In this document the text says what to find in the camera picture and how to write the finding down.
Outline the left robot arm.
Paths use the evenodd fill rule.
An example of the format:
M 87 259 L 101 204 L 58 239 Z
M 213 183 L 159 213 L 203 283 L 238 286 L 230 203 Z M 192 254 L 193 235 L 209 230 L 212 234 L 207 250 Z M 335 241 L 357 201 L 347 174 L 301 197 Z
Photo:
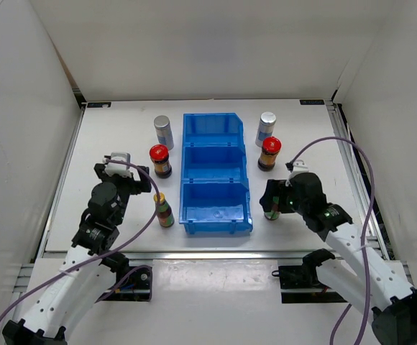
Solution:
M 148 167 L 136 168 L 139 180 L 134 179 L 132 167 L 110 156 L 95 165 L 101 182 L 91 191 L 58 274 L 38 287 L 41 296 L 19 321 L 6 322 L 2 329 L 6 344 L 66 344 L 95 303 L 132 289 L 142 275 L 148 285 L 152 283 L 151 267 L 133 267 L 112 248 L 130 196 L 156 187 Z

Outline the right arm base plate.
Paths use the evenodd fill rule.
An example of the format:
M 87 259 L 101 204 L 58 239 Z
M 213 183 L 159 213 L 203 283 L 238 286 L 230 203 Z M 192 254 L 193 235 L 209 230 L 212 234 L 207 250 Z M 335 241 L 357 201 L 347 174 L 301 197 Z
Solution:
M 280 283 L 282 304 L 345 303 L 338 293 L 319 282 L 311 282 L 298 265 L 279 266 L 271 272 Z

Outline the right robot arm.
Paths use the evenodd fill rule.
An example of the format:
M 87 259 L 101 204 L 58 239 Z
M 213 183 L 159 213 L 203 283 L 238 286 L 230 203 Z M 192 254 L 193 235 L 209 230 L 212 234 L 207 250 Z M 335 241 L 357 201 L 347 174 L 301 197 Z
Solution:
M 417 288 L 362 238 L 349 214 L 330 203 L 312 172 L 268 180 L 260 205 L 266 213 L 296 213 L 330 247 L 303 258 L 302 281 L 336 291 L 362 314 L 380 344 L 417 344 Z

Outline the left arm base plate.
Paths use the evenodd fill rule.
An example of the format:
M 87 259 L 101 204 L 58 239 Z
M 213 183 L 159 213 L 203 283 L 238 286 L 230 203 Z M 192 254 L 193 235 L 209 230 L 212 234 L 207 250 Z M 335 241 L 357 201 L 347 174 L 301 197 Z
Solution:
M 149 265 L 126 267 L 116 274 L 116 283 L 96 302 L 150 302 L 152 300 L 152 267 Z

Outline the yellow-cap sauce bottle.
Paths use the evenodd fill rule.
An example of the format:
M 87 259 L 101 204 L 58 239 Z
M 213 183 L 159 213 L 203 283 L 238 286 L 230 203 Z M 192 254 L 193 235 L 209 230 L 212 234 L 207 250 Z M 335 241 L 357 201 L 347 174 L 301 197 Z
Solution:
M 174 224 L 175 219 L 172 208 L 165 198 L 165 194 L 162 192 L 154 194 L 154 202 L 158 203 L 157 219 L 161 227 L 171 227 Z
M 264 216 L 266 219 L 270 221 L 274 221 L 279 218 L 280 211 L 279 211 L 279 197 L 275 196 L 272 198 L 271 209 L 268 212 L 264 212 Z

